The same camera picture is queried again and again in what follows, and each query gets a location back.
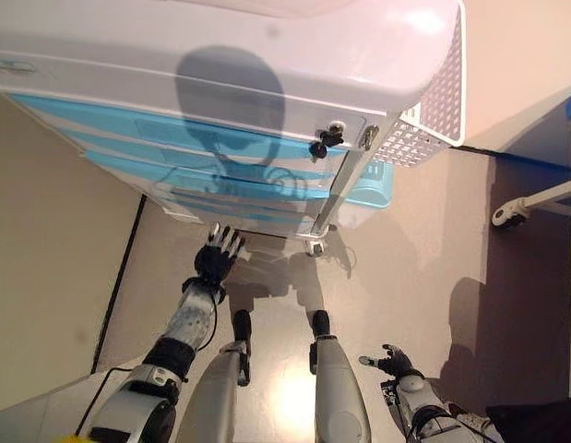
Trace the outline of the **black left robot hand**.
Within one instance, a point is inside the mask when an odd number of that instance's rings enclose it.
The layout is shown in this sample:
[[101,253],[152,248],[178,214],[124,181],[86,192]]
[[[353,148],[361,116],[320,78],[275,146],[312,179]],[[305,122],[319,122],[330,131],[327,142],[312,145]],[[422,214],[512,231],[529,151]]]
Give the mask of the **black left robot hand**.
[[235,264],[244,247],[244,238],[231,226],[215,223],[208,232],[206,243],[195,258],[195,270],[204,281],[220,285]]

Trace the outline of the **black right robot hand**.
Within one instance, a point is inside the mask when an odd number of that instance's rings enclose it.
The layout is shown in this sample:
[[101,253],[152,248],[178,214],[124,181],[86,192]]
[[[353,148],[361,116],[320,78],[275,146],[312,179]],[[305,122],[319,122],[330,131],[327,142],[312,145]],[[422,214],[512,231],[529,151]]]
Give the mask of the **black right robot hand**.
[[385,343],[382,345],[382,349],[384,351],[383,358],[361,355],[359,363],[383,371],[395,379],[408,376],[424,378],[424,375],[413,366],[410,358],[398,346]]

